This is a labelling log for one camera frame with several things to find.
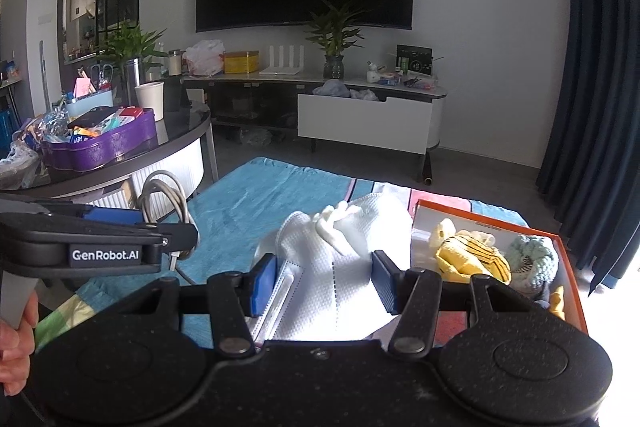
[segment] dark blue curtain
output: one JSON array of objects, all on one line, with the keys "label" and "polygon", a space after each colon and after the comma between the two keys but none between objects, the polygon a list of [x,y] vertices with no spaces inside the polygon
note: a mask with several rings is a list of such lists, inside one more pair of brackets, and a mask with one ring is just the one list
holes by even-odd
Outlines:
[{"label": "dark blue curtain", "polygon": [[640,0],[571,0],[556,119],[538,187],[591,291],[640,248]]}]

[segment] scissors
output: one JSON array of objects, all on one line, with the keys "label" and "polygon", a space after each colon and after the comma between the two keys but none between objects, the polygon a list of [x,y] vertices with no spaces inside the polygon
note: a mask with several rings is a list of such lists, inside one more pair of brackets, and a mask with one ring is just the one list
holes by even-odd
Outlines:
[{"label": "scissors", "polygon": [[[94,78],[94,69],[98,70],[98,77]],[[97,81],[97,90],[100,91],[106,87],[111,87],[111,81],[113,80],[113,66],[110,64],[94,64],[91,66],[90,71],[91,81]]]}]

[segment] purple tray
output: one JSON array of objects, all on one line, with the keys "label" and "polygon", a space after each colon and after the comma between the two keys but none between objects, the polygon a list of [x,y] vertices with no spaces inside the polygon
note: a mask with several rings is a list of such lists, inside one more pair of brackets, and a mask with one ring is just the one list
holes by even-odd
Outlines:
[{"label": "purple tray", "polygon": [[81,143],[42,142],[44,163],[58,171],[89,172],[126,154],[157,136],[152,109],[97,138]]}]

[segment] dark floor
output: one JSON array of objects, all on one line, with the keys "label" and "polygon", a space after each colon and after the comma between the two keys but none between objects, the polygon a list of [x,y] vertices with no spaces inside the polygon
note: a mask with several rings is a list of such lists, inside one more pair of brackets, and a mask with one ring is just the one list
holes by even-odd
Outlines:
[{"label": "dark floor", "polygon": [[537,230],[556,233],[560,226],[536,191],[536,169],[484,156],[434,150],[433,185],[426,187],[416,181],[420,157],[411,153],[322,140],[318,140],[317,150],[312,153],[310,140],[290,137],[267,147],[252,147],[226,139],[223,132],[216,133],[215,144],[221,176],[252,158],[266,156],[352,178],[390,182],[503,206],[519,212]]}]

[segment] white router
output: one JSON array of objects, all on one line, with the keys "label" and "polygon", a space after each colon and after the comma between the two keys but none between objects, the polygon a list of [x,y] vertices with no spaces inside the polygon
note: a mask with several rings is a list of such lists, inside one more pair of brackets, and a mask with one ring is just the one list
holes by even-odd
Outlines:
[{"label": "white router", "polygon": [[300,46],[300,61],[297,67],[294,66],[296,48],[289,46],[289,66],[284,65],[284,46],[280,46],[280,65],[276,66],[275,48],[269,46],[269,67],[260,72],[260,74],[286,74],[294,75],[305,69],[305,47]]}]

